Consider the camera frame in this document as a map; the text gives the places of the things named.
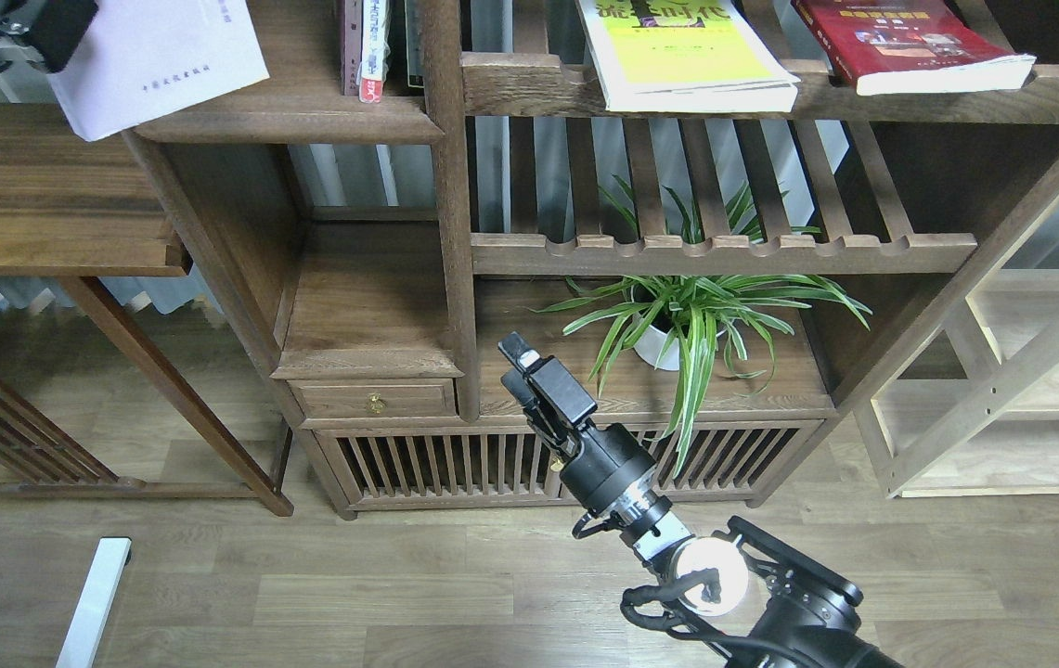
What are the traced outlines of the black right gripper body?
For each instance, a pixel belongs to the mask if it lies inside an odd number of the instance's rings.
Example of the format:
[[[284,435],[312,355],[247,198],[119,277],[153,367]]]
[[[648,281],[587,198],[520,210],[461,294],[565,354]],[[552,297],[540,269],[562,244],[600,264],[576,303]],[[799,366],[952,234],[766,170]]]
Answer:
[[[589,514],[659,519],[651,453],[623,425],[594,425],[597,403],[562,361],[523,360],[523,407],[530,426],[562,462],[563,485]]]

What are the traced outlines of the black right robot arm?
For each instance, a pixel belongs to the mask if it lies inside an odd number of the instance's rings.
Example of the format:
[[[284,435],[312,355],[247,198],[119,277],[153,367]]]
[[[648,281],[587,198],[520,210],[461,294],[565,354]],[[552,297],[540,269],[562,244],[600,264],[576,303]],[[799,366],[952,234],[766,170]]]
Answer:
[[[577,540],[620,532],[656,584],[629,588],[628,622],[698,640],[729,667],[893,667],[857,635],[863,595],[749,520],[694,535],[653,490],[656,461],[620,423],[593,422],[597,403],[558,359],[511,331],[499,342],[510,363],[502,384],[562,465],[563,486],[584,507]]]

